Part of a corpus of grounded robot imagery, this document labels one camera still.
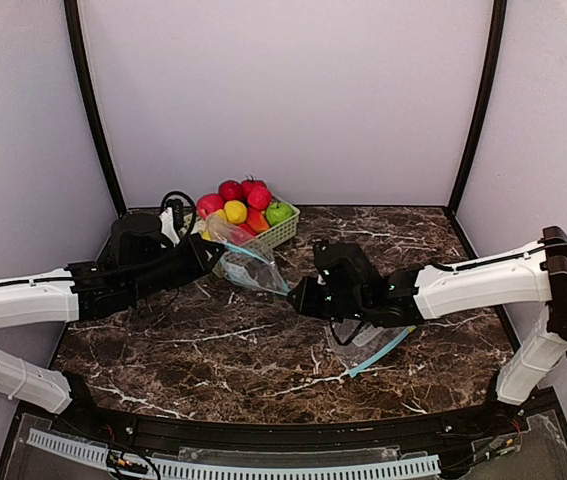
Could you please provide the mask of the yellow wrinkled banana-like fruit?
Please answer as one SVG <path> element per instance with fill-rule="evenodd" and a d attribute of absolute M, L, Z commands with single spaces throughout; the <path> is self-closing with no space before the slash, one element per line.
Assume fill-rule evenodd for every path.
<path fill-rule="evenodd" d="M 225 241 L 228 238 L 230 224 L 224 210 L 210 213 L 205 220 L 202 237 L 208 241 Z"/>

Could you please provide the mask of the large clear zip bag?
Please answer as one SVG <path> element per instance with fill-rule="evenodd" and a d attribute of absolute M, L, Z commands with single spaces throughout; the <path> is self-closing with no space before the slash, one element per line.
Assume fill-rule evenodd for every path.
<path fill-rule="evenodd" d="M 279 271 L 273 249 L 256 237 L 235 244 L 232 241 L 234 224 L 229 224 L 228 238 L 223 242 L 214 241 L 226 248 L 219 261 L 223 279 L 239 287 L 286 297 L 291 288 Z"/>

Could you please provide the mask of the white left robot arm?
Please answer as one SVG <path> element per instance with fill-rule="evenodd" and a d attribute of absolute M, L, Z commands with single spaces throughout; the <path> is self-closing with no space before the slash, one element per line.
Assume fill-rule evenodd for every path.
<path fill-rule="evenodd" d="M 0 280 L 0 329 L 107 318 L 154 293 L 179 289 L 209 274 L 223 245 L 204 239 L 167 208 L 115 221 L 95 261 Z M 0 350 L 0 394 L 61 414 L 91 401 L 75 374 L 48 370 Z"/>

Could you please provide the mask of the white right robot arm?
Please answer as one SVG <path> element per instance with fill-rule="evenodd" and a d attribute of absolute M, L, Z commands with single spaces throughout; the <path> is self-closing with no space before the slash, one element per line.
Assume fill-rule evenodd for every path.
<path fill-rule="evenodd" d="M 523 404 L 567 352 L 567 235 L 557 226 L 510 252 L 387 276 L 356 243 L 320 242 L 313 254 L 317 276 L 304 277 L 287 301 L 298 314 L 330 323 L 410 327 L 466 310 L 541 304 L 530 335 L 496 377 L 500 404 Z"/>

